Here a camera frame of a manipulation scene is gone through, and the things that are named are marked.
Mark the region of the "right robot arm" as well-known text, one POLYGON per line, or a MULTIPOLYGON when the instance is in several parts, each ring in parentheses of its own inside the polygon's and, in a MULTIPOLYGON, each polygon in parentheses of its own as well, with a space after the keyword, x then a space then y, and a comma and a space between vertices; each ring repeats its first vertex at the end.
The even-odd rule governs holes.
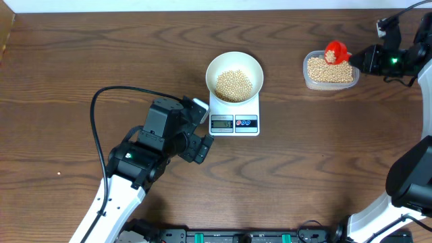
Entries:
POLYGON ((383 44, 352 55, 349 63, 364 74, 382 76, 385 82, 407 76, 407 86, 420 85, 421 141, 391 166, 385 192, 338 226, 334 242, 380 242, 401 227, 431 216, 431 14, 422 18, 409 49, 400 48, 397 15, 379 20, 377 32, 383 44))

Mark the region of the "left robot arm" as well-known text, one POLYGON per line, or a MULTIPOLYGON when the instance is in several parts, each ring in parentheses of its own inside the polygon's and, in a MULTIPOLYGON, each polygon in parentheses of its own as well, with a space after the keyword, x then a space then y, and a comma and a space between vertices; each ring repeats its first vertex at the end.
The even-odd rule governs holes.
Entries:
POLYGON ((107 179, 101 181, 71 241, 114 242, 172 157, 201 164, 213 137, 201 138, 194 131, 209 112, 209 106, 197 98, 155 99, 144 125, 132 128, 109 153, 107 179))

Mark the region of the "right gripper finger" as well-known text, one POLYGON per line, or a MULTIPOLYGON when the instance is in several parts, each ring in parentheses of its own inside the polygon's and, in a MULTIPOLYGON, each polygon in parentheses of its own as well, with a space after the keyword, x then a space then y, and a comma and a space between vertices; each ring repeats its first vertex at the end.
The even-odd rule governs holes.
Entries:
POLYGON ((353 54, 349 58, 350 63, 363 63, 366 59, 366 56, 371 52, 371 46, 353 54))
POLYGON ((349 64, 354 67, 357 68, 359 70, 360 73, 364 73, 366 70, 366 65, 364 61, 356 61, 356 60, 350 60, 349 64))

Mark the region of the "red plastic measuring scoop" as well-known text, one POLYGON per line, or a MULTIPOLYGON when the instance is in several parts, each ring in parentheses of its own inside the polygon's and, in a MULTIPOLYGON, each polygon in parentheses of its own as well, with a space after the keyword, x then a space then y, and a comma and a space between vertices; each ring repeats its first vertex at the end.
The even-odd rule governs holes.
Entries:
POLYGON ((344 43, 338 40, 333 40, 326 46, 325 52, 328 50, 334 50, 337 57, 336 62, 330 65, 339 65, 343 62, 349 62, 351 54, 349 54, 347 47, 344 43))

